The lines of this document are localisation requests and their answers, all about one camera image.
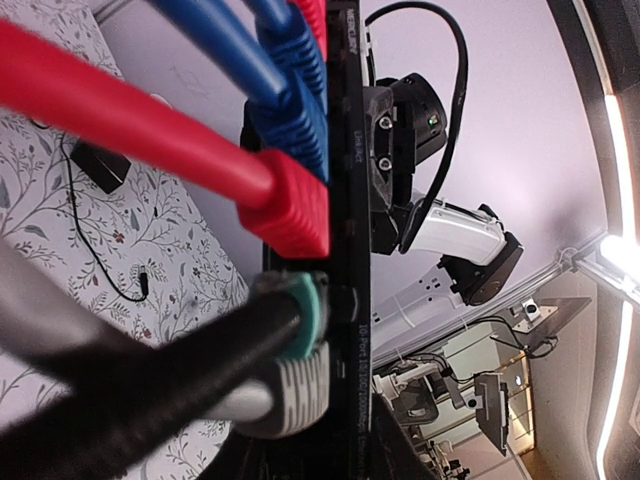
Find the black ethernet cable teal boot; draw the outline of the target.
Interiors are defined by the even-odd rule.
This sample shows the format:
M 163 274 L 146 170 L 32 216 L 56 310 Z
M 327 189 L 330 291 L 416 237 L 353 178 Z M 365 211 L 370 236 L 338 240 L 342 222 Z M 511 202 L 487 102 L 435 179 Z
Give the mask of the black ethernet cable teal boot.
M 126 337 L 57 288 L 44 308 L 2 296 L 1 344 L 73 388 L 1 436 L 5 479 L 110 479 L 206 415 L 279 439 L 329 404 L 328 280 L 268 272 L 249 301 L 159 348 Z

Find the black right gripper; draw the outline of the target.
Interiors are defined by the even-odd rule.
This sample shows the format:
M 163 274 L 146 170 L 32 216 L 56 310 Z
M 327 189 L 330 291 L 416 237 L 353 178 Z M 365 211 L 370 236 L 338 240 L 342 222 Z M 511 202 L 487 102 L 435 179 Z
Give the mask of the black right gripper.
M 385 78 L 364 89 L 367 158 L 370 161 L 371 249 L 390 255 L 413 206 L 416 167 L 447 142 L 447 115 L 420 74 Z

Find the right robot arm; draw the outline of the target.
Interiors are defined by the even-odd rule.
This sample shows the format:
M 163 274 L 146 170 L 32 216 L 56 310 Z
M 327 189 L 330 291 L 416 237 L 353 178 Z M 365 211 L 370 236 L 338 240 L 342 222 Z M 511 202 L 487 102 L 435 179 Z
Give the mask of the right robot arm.
M 370 170 L 371 251 L 438 255 L 419 279 L 372 310 L 372 350 L 447 311 L 492 300 L 524 248 L 486 204 L 475 210 L 415 190 L 417 167 L 455 144 L 436 91 L 417 73 L 385 78 L 364 89 Z

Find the black network switch box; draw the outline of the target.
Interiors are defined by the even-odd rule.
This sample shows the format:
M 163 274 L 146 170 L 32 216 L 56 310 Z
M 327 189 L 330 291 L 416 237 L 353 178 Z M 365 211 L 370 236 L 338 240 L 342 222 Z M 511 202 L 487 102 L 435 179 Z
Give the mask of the black network switch box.
M 263 250 L 266 270 L 322 270 L 330 281 L 330 404 L 305 431 L 253 441 L 231 479 L 368 479 L 371 430 L 371 247 L 369 162 L 365 133 L 361 18 L 356 1 L 330 1 L 328 96 L 331 255 L 287 261 Z

